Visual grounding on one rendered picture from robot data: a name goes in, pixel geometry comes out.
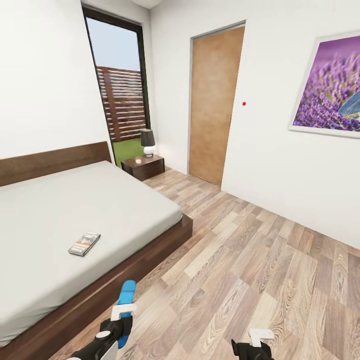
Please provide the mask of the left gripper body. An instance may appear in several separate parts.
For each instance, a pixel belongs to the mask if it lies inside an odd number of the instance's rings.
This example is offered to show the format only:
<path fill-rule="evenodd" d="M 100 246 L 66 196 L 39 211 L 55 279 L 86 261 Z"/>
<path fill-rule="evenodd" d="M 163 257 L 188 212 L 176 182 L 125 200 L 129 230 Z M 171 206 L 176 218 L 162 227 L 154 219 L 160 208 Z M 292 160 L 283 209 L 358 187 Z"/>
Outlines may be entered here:
<path fill-rule="evenodd" d="M 105 319 L 101 323 L 101 330 L 108 327 L 115 326 L 119 331 L 119 337 L 129 336 L 132 332 L 132 316 L 121 317 L 119 320 L 111 321 L 111 319 Z"/>

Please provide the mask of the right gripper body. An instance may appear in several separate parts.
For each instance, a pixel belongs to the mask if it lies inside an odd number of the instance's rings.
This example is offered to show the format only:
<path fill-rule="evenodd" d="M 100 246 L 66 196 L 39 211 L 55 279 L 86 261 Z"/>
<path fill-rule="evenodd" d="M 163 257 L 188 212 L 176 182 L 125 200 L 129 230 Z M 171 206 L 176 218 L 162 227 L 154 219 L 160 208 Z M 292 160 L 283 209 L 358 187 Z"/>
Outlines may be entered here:
<path fill-rule="evenodd" d="M 239 360 L 256 360 L 259 355 L 271 356 L 271 348 L 267 343 L 261 343 L 261 347 L 254 347 L 246 342 L 238 343 Z"/>

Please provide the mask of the hardback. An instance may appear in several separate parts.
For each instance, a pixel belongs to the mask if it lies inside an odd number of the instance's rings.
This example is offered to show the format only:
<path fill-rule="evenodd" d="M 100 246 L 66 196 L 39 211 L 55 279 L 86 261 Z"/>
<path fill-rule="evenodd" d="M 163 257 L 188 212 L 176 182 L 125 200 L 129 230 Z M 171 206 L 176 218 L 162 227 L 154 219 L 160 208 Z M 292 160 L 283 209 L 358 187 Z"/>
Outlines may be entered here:
<path fill-rule="evenodd" d="M 92 248 L 92 246 L 101 237 L 100 234 L 87 231 L 69 250 L 73 255 L 84 257 L 85 254 Z"/>

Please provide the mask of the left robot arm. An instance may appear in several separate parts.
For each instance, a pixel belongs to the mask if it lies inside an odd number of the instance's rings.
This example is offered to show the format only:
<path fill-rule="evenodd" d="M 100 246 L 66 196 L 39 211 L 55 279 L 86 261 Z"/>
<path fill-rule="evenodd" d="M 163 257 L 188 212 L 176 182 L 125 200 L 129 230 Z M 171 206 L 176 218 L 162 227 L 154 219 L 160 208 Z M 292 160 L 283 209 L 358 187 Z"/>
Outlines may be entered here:
<path fill-rule="evenodd" d="M 121 317 L 120 314 L 133 313 L 137 305 L 120 304 L 112 308 L 111 319 L 101 323 L 101 330 L 95 340 L 75 351 L 67 360 L 115 360 L 118 353 L 118 341 L 122 336 L 132 332 L 132 316 Z"/>

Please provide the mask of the sandal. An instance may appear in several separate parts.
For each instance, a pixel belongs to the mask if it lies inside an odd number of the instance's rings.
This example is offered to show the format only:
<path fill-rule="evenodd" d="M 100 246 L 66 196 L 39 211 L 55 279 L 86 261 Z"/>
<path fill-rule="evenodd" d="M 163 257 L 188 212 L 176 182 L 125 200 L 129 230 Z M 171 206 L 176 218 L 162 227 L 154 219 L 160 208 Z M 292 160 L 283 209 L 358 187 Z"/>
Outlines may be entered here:
<path fill-rule="evenodd" d="M 120 296 L 118 299 L 118 305 L 128 305 L 133 303 L 135 291 L 137 288 L 137 284 L 134 280 L 127 280 L 121 289 Z M 120 314 L 121 318 L 132 317 L 132 313 L 122 313 Z M 121 336 L 118 340 L 118 349 L 122 349 L 129 339 L 128 335 Z"/>

